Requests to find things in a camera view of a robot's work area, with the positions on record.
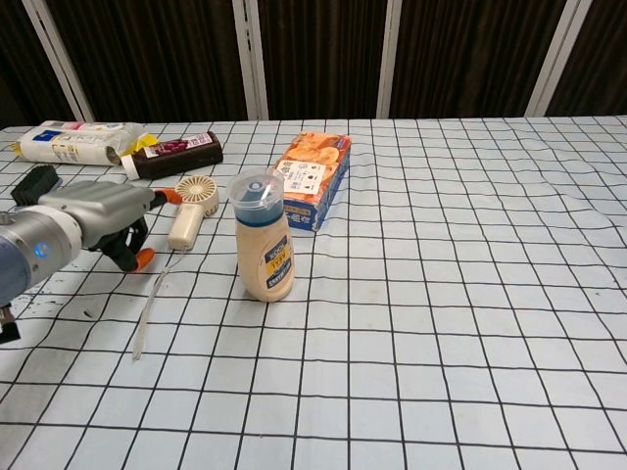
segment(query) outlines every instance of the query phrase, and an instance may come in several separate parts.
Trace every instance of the white fan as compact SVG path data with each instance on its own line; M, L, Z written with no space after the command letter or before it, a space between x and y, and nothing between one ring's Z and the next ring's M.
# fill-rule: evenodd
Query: white fan
M191 176L174 188L183 204L169 231L168 244L173 250L189 250L194 246L203 217L217 211L217 185L209 176Z

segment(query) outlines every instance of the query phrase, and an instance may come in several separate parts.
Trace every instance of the dark chocolate bottle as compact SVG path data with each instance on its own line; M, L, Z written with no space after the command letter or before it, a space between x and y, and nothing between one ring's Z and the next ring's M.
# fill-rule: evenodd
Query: dark chocolate bottle
M128 179L159 179L223 160L216 135L209 130L168 142L144 147L121 158Z

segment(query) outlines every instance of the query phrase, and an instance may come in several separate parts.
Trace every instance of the snack box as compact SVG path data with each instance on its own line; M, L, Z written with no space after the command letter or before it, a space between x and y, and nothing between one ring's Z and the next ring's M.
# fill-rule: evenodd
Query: snack box
M351 137L301 132L275 168L285 178L284 209L290 227L316 232L350 164Z

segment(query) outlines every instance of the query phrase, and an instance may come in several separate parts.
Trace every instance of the blue bottle cap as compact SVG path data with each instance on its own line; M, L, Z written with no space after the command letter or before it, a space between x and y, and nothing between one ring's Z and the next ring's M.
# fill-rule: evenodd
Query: blue bottle cap
M248 169L227 188L235 218L250 227L270 225L283 215L283 175L274 168Z

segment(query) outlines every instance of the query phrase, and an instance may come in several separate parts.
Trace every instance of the fan handle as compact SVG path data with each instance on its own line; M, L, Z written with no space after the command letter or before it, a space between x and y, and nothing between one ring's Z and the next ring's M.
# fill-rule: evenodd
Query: fan handle
M168 244L173 250L190 250L203 222L205 210L200 204L181 204L169 231Z

